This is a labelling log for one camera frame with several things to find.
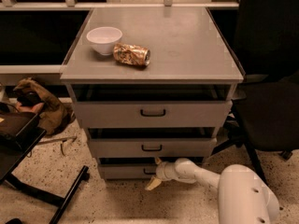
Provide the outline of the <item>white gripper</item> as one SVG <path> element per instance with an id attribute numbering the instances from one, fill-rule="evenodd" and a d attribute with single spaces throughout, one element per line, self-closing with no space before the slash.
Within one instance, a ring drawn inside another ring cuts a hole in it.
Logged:
<path id="1" fill-rule="evenodd" d="M 158 165 L 156 169 L 156 176 L 153 176 L 146 185 L 145 190 L 151 191 L 162 184 L 162 181 L 177 180 L 178 173 L 173 162 L 162 161 L 156 157 L 155 163 Z"/>

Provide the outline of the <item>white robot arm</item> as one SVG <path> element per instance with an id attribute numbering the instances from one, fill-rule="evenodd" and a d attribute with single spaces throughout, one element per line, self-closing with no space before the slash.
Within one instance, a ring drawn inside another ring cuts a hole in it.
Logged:
<path id="1" fill-rule="evenodd" d="M 145 190 L 171 180 L 211 188 L 218 194 L 219 224 L 272 224 L 278 218 L 277 196 L 249 167 L 232 164 L 216 174 L 186 158 L 155 162 L 155 175 Z"/>

